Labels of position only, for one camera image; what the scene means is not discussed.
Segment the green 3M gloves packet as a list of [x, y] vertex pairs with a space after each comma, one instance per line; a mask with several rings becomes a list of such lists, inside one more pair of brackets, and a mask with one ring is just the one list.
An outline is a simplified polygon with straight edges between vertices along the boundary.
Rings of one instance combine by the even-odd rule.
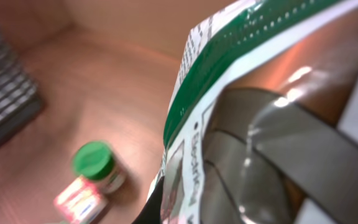
[[194, 27], [156, 223], [358, 223], [358, 0], [236, 1]]

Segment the green lid white jar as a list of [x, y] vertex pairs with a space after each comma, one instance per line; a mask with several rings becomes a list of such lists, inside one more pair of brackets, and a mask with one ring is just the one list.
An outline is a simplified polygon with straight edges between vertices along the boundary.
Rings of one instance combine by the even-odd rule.
[[104, 194], [118, 190], [126, 180], [123, 164], [104, 141], [90, 141], [73, 156], [72, 168]]

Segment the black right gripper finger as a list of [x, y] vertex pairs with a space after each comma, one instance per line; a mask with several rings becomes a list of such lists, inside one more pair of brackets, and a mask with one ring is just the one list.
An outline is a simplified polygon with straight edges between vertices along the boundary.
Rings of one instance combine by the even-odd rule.
[[165, 178], [162, 177], [149, 199], [147, 200], [145, 206], [136, 217], [136, 219], [132, 222], [132, 224], [161, 224], [160, 217], [160, 208], [163, 199], [163, 184]]

